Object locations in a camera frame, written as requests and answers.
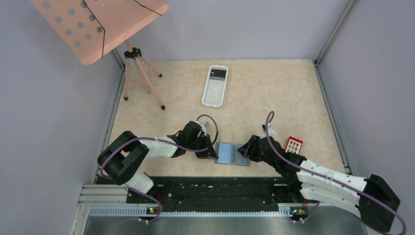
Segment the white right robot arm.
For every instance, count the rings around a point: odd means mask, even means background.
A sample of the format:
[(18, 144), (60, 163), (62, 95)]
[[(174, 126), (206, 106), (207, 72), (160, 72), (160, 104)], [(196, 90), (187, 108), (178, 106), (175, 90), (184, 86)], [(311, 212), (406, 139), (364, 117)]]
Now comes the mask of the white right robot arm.
[(394, 214), (360, 192), (397, 211), (400, 199), (377, 175), (369, 178), (340, 173), (306, 159), (299, 154), (303, 142), (289, 137), (282, 148), (273, 138), (251, 136), (238, 152), (254, 162), (266, 162), (287, 180), (287, 196), (294, 202), (314, 200), (346, 210), (378, 232), (388, 233)]

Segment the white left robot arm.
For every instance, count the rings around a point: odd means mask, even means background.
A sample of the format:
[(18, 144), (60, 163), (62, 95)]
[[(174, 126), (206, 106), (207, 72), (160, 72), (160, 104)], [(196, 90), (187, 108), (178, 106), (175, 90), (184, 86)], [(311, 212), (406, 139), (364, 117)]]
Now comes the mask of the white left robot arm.
[(144, 202), (152, 202), (157, 196), (156, 183), (139, 166), (146, 158), (176, 158), (187, 151), (199, 159), (216, 159), (213, 140), (203, 124), (188, 122), (183, 130), (161, 138), (137, 137), (124, 131), (97, 158), (100, 170), (116, 185), (138, 191)]

